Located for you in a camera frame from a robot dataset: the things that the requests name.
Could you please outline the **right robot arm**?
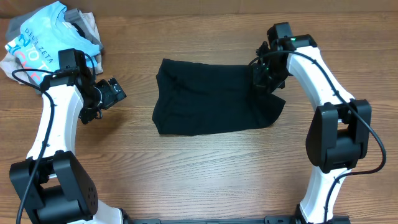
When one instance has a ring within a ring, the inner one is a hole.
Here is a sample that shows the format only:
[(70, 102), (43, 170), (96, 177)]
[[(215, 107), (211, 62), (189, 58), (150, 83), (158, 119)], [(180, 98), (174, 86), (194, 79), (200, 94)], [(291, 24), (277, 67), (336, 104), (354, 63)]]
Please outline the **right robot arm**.
[(371, 106), (346, 91), (323, 61), (311, 35), (293, 35), (287, 22), (274, 24), (251, 63), (252, 87), (270, 95), (295, 77), (314, 109), (305, 141), (312, 173), (294, 215), (267, 216), (266, 223), (349, 223), (333, 207), (340, 188), (368, 149)]

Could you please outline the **black t-shirt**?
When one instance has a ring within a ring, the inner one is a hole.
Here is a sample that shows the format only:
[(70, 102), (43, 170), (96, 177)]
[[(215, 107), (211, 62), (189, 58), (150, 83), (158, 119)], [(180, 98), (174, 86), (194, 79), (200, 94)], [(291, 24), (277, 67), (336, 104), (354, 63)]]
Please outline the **black t-shirt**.
[(152, 120), (163, 135), (195, 136), (271, 126), (285, 100), (254, 89), (247, 65), (163, 59)]

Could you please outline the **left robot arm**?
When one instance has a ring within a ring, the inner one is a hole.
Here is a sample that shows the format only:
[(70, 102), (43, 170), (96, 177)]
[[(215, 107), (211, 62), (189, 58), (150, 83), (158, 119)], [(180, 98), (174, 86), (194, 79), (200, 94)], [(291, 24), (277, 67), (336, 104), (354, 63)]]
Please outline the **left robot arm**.
[(59, 69), (45, 71), (40, 85), (43, 110), (34, 144), (13, 163), (10, 180), (21, 202), (16, 222), (26, 213), (32, 223), (131, 223), (121, 208), (102, 202), (96, 186), (75, 156), (77, 123), (101, 119), (125, 99), (115, 78), (96, 80), (89, 55), (76, 49), (58, 53)]

